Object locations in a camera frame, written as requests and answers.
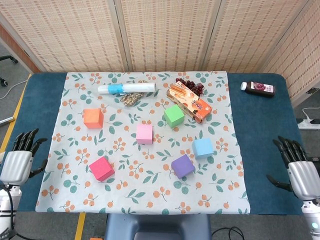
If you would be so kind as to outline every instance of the white tube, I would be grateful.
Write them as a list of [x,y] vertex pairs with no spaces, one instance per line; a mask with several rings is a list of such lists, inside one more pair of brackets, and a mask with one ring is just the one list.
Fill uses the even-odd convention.
[[149,93],[156,91],[156,84],[151,82],[110,84],[98,87],[99,94]]

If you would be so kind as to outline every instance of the robotic hand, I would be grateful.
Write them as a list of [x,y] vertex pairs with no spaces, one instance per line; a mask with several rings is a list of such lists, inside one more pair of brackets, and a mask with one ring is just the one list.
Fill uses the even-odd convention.
[[34,156],[40,144],[47,141],[47,138],[40,138],[33,144],[38,130],[36,128],[25,134],[19,134],[15,139],[12,150],[8,152],[5,158],[0,175],[0,181],[3,182],[3,185],[0,186],[2,188],[0,190],[1,240],[11,239],[17,234],[14,231],[14,217],[22,195],[20,186],[29,178],[41,173],[47,165],[48,160],[45,159],[40,168],[31,170]]
[[266,175],[278,188],[293,192],[303,201],[301,207],[313,240],[320,240],[320,162],[317,157],[308,158],[305,150],[297,141],[278,136],[273,143],[281,153],[287,168],[290,183],[275,180]]

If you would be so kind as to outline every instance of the leaf pattern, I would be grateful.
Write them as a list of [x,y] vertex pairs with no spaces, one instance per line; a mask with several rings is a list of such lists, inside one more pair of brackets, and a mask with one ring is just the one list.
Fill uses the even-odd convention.
[[[185,115],[170,128],[167,89],[176,78],[204,85],[212,107],[202,124]],[[228,77],[204,72],[69,72],[52,134],[36,210],[121,214],[248,214],[244,168],[233,125]],[[122,95],[100,95],[98,86],[156,83],[133,106]],[[102,128],[87,128],[84,109],[100,109]],[[153,144],[138,144],[137,124],[151,125]],[[195,159],[197,139],[210,138],[213,154]],[[195,171],[177,178],[172,161],[186,154]],[[90,165],[105,158],[115,171],[98,181]]]

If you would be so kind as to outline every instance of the block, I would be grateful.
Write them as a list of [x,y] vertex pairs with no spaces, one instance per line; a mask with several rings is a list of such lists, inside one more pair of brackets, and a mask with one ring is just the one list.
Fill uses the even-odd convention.
[[152,144],[153,143],[152,125],[138,124],[136,126],[136,142],[138,144]]
[[185,120],[185,114],[181,110],[181,108],[176,104],[164,111],[164,118],[166,123],[170,126],[170,128],[174,128],[175,126],[182,124]]
[[201,138],[194,140],[192,143],[192,149],[195,159],[202,159],[210,157],[214,153],[210,138]]
[[196,170],[195,166],[186,154],[174,160],[171,163],[171,168],[179,179]]
[[104,114],[100,108],[84,109],[83,123],[88,129],[102,129]]
[[90,164],[89,168],[91,169],[91,172],[93,173],[95,178],[100,182],[103,182],[115,173],[112,166],[104,156],[100,157],[97,161]]

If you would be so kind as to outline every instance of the orange cube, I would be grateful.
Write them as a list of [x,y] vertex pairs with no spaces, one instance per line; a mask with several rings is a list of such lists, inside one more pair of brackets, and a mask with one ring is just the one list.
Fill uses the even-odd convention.
[[100,108],[84,109],[83,123],[88,129],[101,129],[104,124],[104,114]]

